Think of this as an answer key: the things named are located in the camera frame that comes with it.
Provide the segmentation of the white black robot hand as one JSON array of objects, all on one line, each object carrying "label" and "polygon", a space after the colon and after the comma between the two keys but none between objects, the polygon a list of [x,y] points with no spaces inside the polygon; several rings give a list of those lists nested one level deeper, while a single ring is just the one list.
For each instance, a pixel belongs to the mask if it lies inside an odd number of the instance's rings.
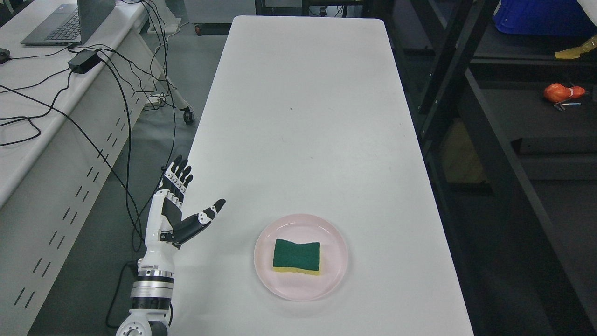
[{"label": "white black robot hand", "polygon": [[193,180],[191,170],[188,161],[179,155],[163,172],[151,200],[145,236],[146,253],[138,263],[141,273],[172,273],[173,255],[183,243],[208,228],[226,203],[226,200],[219,199],[202,212],[183,218],[181,207],[188,185]]}]

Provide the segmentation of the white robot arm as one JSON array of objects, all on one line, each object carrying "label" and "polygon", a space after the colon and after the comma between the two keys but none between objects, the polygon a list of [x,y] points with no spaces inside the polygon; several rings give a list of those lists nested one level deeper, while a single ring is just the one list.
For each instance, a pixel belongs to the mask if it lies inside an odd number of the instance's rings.
[{"label": "white robot arm", "polygon": [[136,276],[130,298],[132,308],[117,328],[116,336],[168,336],[170,334],[174,274],[151,269],[137,270],[137,262],[129,261],[125,269]]}]

